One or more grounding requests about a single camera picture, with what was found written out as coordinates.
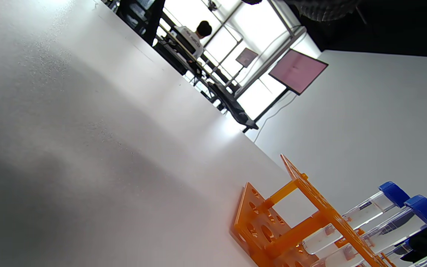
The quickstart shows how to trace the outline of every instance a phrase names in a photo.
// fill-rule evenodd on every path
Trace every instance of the monitor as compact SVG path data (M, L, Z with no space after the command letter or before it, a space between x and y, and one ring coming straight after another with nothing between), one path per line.
M301 95L327 66L327 63L290 49L269 74L289 90Z

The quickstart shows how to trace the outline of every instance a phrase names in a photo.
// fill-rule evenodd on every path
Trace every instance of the white wall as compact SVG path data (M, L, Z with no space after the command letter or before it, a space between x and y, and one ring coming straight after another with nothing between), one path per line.
M385 181L427 196L427 58L326 51L319 59L330 66L268 120L258 147L281 166L286 154L339 212Z

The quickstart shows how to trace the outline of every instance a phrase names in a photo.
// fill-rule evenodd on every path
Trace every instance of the orange test tube rack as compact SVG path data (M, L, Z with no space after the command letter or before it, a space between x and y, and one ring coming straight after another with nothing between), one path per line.
M350 243L371 267L388 267L381 257L359 238L357 233L308 181L306 174L281 155L291 181L264 199L247 183L239 201L231 235L259 267L309 267L318 258L307 254L302 240L329 223L342 234L338 247ZM295 189L299 189L318 211L291 228L274 210L274 205Z

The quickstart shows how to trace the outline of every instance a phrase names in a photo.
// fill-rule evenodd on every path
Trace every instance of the white t-shirt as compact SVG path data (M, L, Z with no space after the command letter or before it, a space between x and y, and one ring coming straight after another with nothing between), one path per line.
M200 39L195 32L192 32L186 26L178 27L174 26L176 30L195 48L195 52L192 54L193 57L198 59L203 54L203 45L200 44Z

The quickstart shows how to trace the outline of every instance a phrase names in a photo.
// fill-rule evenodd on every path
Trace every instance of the person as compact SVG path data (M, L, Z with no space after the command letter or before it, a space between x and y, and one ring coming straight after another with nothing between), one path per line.
M192 32L186 26L174 27L195 48L195 52L192 55L198 59L203 54L203 45L200 40L212 34L212 26L204 20L200 22L195 32Z

